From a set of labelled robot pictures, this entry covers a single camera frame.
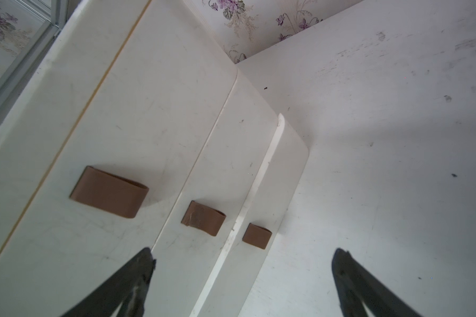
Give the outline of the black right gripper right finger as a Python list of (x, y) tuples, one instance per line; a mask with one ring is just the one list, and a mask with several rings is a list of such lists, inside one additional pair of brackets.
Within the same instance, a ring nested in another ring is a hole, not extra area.
[(343, 316), (418, 316), (350, 254), (336, 249), (331, 269)]

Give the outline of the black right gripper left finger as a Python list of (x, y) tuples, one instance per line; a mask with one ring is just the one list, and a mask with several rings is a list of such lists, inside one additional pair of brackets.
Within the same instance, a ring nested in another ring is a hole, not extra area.
[(156, 262), (143, 248), (64, 316), (143, 316)]

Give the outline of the white plastic drawer cabinet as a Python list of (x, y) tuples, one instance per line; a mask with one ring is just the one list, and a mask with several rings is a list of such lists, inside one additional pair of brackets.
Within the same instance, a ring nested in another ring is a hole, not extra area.
[(172, 95), (214, 113), (236, 75), (186, 1), (83, 1), (0, 126), (0, 255), (88, 111), (133, 121)]

